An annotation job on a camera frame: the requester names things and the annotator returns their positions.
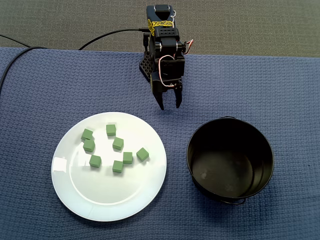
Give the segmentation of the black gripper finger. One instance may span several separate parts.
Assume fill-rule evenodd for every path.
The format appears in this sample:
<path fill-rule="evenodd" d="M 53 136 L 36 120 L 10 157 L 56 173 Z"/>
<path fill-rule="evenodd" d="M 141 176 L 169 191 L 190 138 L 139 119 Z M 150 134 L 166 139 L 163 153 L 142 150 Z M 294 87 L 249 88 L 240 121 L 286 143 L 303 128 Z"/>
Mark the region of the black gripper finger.
<path fill-rule="evenodd" d="M 160 109 L 163 111 L 164 110 L 164 104 L 163 104 L 163 93 L 162 92 L 153 92 L 152 93 L 156 102 L 158 103 Z"/>
<path fill-rule="evenodd" d="M 174 94 L 175 94 L 175 105 L 176 108 L 179 108 L 181 103 L 182 103 L 182 90 L 183 90 L 183 86 L 182 84 L 178 84 L 174 86 Z"/>

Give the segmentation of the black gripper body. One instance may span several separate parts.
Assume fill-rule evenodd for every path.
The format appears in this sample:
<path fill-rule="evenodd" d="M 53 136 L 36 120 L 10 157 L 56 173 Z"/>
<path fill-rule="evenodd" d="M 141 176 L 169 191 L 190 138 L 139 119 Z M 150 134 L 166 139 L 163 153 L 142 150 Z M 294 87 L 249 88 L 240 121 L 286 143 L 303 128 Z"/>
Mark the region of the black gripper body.
<path fill-rule="evenodd" d="M 185 59 L 164 55 L 154 62 L 154 71 L 150 74 L 150 85 L 154 95 L 167 90 L 181 91 L 182 76 L 185 70 Z"/>

